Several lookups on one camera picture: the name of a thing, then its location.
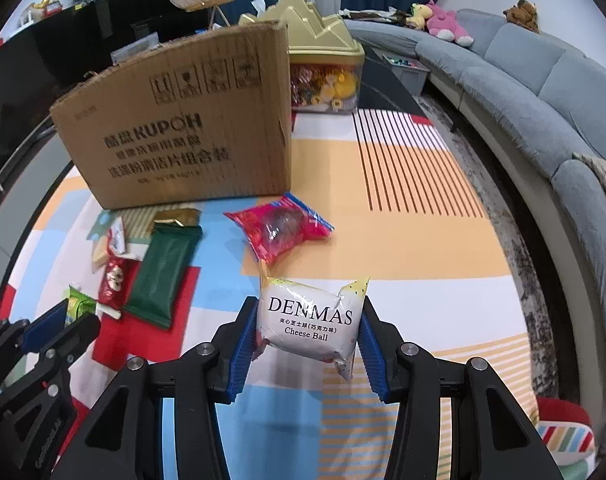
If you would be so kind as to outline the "brown cardboard box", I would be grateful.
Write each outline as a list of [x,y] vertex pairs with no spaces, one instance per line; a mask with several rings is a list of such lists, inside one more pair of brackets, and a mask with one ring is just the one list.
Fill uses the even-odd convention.
[[162,44],[91,77],[50,115],[105,209],[287,192],[286,25],[224,27]]

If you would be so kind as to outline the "brown teddy bear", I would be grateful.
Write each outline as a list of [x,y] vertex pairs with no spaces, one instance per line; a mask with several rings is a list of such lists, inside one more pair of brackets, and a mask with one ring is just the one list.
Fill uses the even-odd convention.
[[504,10],[503,14],[508,23],[523,27],[530,30],[530,32],[535,32],[535,34],[540,32],[538,28],[538,10],[528,0],[519,0],[514,6]]

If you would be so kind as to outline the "pink plush toy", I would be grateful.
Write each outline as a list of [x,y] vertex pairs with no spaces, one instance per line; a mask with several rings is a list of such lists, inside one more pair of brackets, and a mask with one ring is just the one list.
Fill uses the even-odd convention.
[[469,48],[474,44],[474,38],[457,22],[455,11],[445,11],[432,0],[427,6],[432,11],[432,15],[425,22],[425,27],[431,36],[458,44],[463,48]]

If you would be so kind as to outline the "grey storage bin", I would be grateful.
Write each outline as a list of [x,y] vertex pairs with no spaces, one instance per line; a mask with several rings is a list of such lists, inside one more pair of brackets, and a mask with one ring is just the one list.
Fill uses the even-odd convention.
[[422,94],[425,81],[430,74],[429,68],[423,66],[414,58],[403,58],[403,56],[396,56],[385,52],[380,52],[379,56],[412,96],[420,96]]

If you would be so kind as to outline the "dark green snack packet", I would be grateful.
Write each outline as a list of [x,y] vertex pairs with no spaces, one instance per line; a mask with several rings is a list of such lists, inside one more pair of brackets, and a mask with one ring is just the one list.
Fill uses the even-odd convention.
[[193,253],[201,226],[157,224],[140,263],[125,310],[152,325],[172,326],[173,304]]

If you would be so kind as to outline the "gold snack packet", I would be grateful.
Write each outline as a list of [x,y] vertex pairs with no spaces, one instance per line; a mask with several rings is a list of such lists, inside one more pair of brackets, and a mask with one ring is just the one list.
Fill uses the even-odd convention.
[[173,224],[173,226],[197,226],[199,224],[201,211],[196,208],[176,208],[161,210],[154,214],[151,221],[151,230],[160,224]]

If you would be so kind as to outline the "white Denmas cheese ball packet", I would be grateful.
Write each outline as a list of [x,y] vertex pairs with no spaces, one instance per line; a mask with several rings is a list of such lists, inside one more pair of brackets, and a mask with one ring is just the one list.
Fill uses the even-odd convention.
[[318,287],[275,278],[262,262],[254,354],[260,356],[271,346],[331,363],[349,382],[368,284],[367,278],[361,278],[331,294]]

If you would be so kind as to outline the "red small snack packet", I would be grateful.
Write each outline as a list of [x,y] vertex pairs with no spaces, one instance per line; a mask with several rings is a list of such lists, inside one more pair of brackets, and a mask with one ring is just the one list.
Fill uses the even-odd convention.
[[126,301],[125,282],[129,263],[122,257],[112,256],[105,265],[98,290],[98,302],[104,306],[120,309]]

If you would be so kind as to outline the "grey tv cabinet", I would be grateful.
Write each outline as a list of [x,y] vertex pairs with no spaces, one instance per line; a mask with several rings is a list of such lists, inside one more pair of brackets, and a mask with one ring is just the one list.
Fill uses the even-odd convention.
[[13,180],[0,200],[0,298],[18,254],[53,192],[71,170],[68,151],[56,133]]

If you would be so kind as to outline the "colourful patchwork table mat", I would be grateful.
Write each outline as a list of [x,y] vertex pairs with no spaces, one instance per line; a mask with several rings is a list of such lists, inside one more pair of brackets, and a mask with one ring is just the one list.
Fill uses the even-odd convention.
[[[486,359],[532,420],[531,349],[517,286],[474,188],[437,129],[386,110],[302,114],[293,128],[292,191],[335,228],[282,256],[274,275],[337,292],[367,278],[378,315],[438,358]],[[130,356],[177,358],[233,320],[259,290],[259,268],[230,212],[251,200],[200,205],[203,237],[173,327],[106,318],[71,370],[88,411]],[[379,479],[396,409],[327,363],[267,348],[245,388],[217,411],[235,479]]]

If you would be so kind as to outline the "grey sectional sofa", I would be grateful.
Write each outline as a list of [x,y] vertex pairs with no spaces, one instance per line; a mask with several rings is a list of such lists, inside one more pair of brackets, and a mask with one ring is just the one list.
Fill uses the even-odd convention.
[[556,325],[560,379],[576,386],[606,451],[606,70],[562,40],[460,10],[468,48],[399,26],[349,21],[351,34],[418,58],[431,84],[493,153],[529,214],[531,249]]

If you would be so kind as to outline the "red plum candy packet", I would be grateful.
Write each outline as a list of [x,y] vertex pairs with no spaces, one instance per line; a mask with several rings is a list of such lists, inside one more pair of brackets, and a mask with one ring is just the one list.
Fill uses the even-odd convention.
[[292,193],[263,205],[225,212],[224,216],[245,233],[256,259],[269,266],[308,240],[328,238],[335,229]]

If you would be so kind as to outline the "clear packet yellow cake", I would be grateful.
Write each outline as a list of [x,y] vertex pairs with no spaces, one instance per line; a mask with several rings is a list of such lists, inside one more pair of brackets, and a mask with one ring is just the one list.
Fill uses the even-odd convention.
[[141,261],[147,250],[148,246],[145,244],[126,240],[125,223],[121,216],[117,216],[104,234],[92,240],[91,272],[96,274],[102,270],[111,257]]

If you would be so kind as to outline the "gold lid candy container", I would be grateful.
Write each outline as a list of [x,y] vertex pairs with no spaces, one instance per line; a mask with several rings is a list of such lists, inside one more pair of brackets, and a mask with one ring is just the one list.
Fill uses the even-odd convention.
[[295,112],[351,114],[357,110],[364,48],[338,14],[322,16],[307,0],[278,0],[241,25],[277,21],[287,26],[291,107]]

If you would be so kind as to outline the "yellow plush toy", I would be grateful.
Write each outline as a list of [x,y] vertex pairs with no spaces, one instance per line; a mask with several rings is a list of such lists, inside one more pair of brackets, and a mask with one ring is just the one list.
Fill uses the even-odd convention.
[[415,30],[424,30],[425,23],[432,18],[433,11],[430,6],[414,3],[411,6],[409,17],[406,19],[406,26]]

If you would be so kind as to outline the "black television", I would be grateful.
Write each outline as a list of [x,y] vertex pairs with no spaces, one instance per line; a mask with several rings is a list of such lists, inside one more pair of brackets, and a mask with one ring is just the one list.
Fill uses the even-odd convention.
[[0,47],[0,172],[69,85],[68,63],[52,40],[21,32]]

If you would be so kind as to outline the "green small candy packet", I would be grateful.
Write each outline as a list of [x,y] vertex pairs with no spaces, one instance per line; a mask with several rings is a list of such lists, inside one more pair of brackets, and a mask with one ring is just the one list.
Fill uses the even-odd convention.
[[68,292],[66,293],[65,298],[68,299],[68,307],[66,307],[65,315],[66,325],[74,323],[86,313],[105,314],[117,321],[122,316],[120,310],[105,306],[104,304],[99,304],[97,300],[87,296],[72,285],[68,286]]

